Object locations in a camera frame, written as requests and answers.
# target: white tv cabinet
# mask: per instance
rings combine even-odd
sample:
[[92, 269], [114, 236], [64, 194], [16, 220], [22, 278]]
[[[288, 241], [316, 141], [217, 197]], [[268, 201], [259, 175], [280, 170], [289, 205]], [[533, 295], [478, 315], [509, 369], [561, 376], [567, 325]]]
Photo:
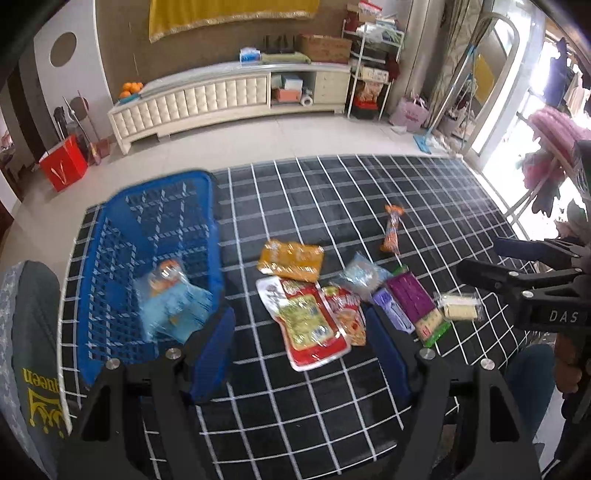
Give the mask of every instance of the white tv cabinet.
[[[271, 102], [271, 75], [296, 73], [312, 90], [314, 103]], [[344, 113], [350, 67], [336, 63], [221, 63], [188, 70], [145, 85], [140, 98], [109, 111], [117, 143], [124, 154], [132, 142], [205, 125], [282, 113]]]

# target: red snack package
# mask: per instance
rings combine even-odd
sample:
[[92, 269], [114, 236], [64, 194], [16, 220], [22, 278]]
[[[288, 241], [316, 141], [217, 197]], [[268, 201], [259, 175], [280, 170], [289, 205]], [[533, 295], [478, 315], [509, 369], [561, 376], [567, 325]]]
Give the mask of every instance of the red snack package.
[[257, 280], [263, 305], [279, 323], [285, 350], [298, 372], [326, 365], [351, 350], [344, 328], [335, 321], [312, 283], [279, 277]]
[[365, 327], [361, 319], [359, 305], [361, 298], [344, 288], [335, 286], [324, 287], [322, 293], [328, 302], [336, 319], [345, 329], [351, 345], [363, 346], [366, 344]]
[[400, 216], [404, 214], [404, 209], [396, 205], [386, 205], [386, 212], [389, 213], [390, 217], [388, 219], [388, 226], [386, 227], [386, 238], [380, 250], [398, 255], [400, 251], [398, 250], [397, 229]]

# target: toilet paper roll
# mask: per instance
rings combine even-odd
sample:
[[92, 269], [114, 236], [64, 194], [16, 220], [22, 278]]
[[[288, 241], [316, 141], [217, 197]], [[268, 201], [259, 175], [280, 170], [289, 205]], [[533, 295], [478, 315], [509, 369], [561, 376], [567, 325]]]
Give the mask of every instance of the toilet paper roll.
[[303, 106], [311, 106], [312, 103], [314, 103], [314, 100], [312, 100], [312, 97], [310, 95], [302, 95], [301, 99], [300, 99], [300, 103]]

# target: pink bag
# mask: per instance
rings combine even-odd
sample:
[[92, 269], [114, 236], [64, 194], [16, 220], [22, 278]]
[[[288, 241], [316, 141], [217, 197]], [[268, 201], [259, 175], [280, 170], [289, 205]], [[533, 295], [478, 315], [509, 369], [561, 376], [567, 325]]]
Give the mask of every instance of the pink bag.
[[394, 113], [390, 116], [390, 123], [398, 127], [406, 127], [408, 132], [416, 133], [427, 120], [429, 110], [425, 102], [418, 96], [413, 100], [401, 98]]

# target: blue plastic basket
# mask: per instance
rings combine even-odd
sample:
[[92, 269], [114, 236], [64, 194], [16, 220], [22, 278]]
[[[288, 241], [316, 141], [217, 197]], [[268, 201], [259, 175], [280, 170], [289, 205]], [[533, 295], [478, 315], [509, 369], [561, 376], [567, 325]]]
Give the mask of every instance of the blue plastic basket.
[[189, 171], [127, 188], [104, 204], [80, 284], [77, 360], [87, 385], [109, 358], [145, 362], [174, 344], [142, 339], [133, 282], [160, 261], [180, 257], [189, 281], [211, 291], [218, 308], [223, 277], [215, 188], [210, 174]]

